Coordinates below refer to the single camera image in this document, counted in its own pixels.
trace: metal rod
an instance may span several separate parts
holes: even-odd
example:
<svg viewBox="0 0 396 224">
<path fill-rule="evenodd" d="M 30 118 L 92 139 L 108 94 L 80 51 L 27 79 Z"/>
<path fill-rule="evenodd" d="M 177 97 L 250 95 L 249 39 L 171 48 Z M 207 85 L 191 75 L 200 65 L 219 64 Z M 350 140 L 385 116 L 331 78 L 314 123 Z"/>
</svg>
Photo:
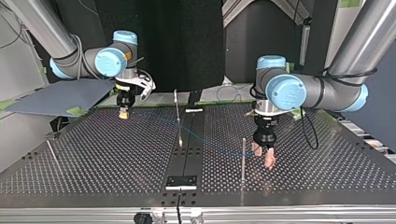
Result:
<svg viewBox="0 0 396 224">
<path fill-rule="evenodd" d="M 50 143 L 50 140 L 47 139 L 46 142 L 47 142 L 47 146 L 49 146 L 49 151 L 50 151 L 50 154 L 52 155 L 53 159 L 58 161 L 58 158 L 56 157 L 55 151 L 53 150 L 53 147 L 52 147 L 52 144 Z"/>
<path fill-rule="evenodd" d="M 177 90 L 174 91 L 174 95 L 175 95 L 175 104 L 176 104 L 176 112 L 177 112 L 177 122 L 180 124 L 180 114 L 178 112 Z"/>
<path fill-rule="evenodd" d="M 77 44 L 45 0 L 6 0 L 29 31 L 53 58 L 73 53 Z"/>
<path fill-rule="evenodd" d="M 242 184 L 245 184 L 245 166 L 246 166 L 246 154 L 247 154 L 247 139 L 242 139 Z"/>
<path fill-rule="evenodd" d="M 329 73 L 354 75 L 373 70 L 395 38 L 396 0 L 367 0 L 337 51 Z M 361 84 L 366 78 L 347 81 Z"/>
</svg>

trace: blue joint cap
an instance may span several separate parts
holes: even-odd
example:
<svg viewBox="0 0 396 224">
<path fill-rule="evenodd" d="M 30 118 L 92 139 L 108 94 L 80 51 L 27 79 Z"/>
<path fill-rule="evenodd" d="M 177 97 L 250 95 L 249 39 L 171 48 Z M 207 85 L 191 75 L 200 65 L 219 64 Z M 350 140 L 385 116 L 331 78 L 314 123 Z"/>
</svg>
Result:
<svg viewBox="0 0 396 224">
<path fill-rule="evenodd" d="M 102 49 L 95 58 L 96 69 L 106 77 L 116 77 L 125 70 L 126 65 L 125 54 L 115 48 Z"/>
<path fill-rule="evenodd" d="M 286 67 L 286 59 L 277 55 L 265 55 L 257 60 L 256 70 L 271 67 Z"/>
<path fill-rule="evenodd" d="M 306 99 L 305 84 L 293 75 L 280 75 L 270 79 L 265 94 L 281 110 L 299 108 Z"/>
<path fill-rule="evenodd" d="M 59 78 L 71 78 L 70 76 L 68 76 L 67 74 L 65 74 L 58 66 L 58 64 L 56 64 L 55 61 L 53 61 L 53 59 L 51 58 L 49 60 L 49 66 L 52 69 L 53 74 L 55 74 L 55 76 L 59 77 Z"/>
<path fill-rule="evenodd" d="M 113 40 L 137 45 L 137 35 L 131 31 L 115 31 Z"/>
<path fill-rule="evenodd" d="M 369 89 L 366 85 L 361 85 L 361 94 L 358 99 L 350 105 L 348 108 L 341 110 L 340 112 L 354 112 L 360 110 L 365 104 L 367 96 L 369 95 Z"/>
</svg>

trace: gray robot arm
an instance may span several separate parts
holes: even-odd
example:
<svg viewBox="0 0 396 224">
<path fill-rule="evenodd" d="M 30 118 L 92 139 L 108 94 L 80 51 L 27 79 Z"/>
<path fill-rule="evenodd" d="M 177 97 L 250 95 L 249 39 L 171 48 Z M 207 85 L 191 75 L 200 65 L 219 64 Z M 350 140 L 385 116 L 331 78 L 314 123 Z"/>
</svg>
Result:
<svg viewBox="0 0 396 224">
<path fill-rule="evenodd" d="M 110 46 L 84 52 L 79 37 L 67 32 L 45 0 L 6 0 L 6 3 L 52 57 L 49 64 L 57 77 L 115 77 L 121 90 L 118 104 L 122 118 L 127 118 L 125 112 L 134 103 L 136 86 L 144 89 L 142 100 L 155 90 L 151 76 L 139 74 L 136 68 L 135 33 L 116 31 Z"/>
<path fill-rule="evenodd" d="M 286 111 L 300 106 L 359 110 L 368 96 L 364 80 L 375 72 L 395 38 L 396 0 L 367 0 L 324 77 L 288 74 L 284 58 L 263 56 L 258 60 L 256 92 Z"/>
</svg>

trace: metal bracket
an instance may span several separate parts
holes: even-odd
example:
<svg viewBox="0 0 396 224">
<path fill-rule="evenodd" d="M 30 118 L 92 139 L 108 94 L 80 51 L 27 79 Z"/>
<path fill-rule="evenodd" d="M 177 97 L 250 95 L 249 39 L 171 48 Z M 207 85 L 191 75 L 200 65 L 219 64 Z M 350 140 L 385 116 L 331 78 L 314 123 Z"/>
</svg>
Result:
<svg viewBox="0 0 396 224">
<path fill-rule="evenodd" d="M 196 190 L 197 189 L 197 176 L 168 176 L 166 181 L 166 190 Z"/>
</svg>

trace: white wall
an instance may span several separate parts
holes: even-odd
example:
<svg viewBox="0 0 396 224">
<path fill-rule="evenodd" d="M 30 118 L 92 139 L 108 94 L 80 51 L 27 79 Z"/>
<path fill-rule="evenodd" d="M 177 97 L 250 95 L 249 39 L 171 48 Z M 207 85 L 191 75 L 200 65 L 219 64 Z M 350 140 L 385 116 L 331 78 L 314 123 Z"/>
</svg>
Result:
<svg viewBox="0 0 396 224">
<path fill-rule="evenodd" d="M 329 51 L 327 53 L 326 66 L 329 67 L 335 54 L 340 49 L 341 44 L 347 36 L 347 32 L 353 24 L 353 21 L 361 11 L 360 7 L 339 7 L 335 15 L 334 25 L 332 28 L 332 37 L 330 39 Z"/>
<path fill-rule="evenodd" d="M 2 9 L 0 13 L 17 32 L 20 30 L 12 15 Z M 0 46 L 16 36 L 0 17 Z M 0 101 L 19 98 L 47 85 L 45 75 L 40 72 L 41 62 L 33 50 L 21 40 L 0 49 Z M 51 131 L 52 119 L 54 117 L 0 112 L 0 172 L 44 142 L 45 134 Z"/>
<path fill-rule="evenodd" d="M 0 13 L 17 32 L 20 30 L 12 15 L 4 9 L 0 9 Z M 0 46 L 11 42 L 16 36 L 0 17 Z M 21 40 L 7 48 L 0 49 L 0 101 L 16 98 L 46 86 L 48 82 L 39 72 L 41 70 L 41 64 L 37 61 L 33 50 Z"/>
</svg>

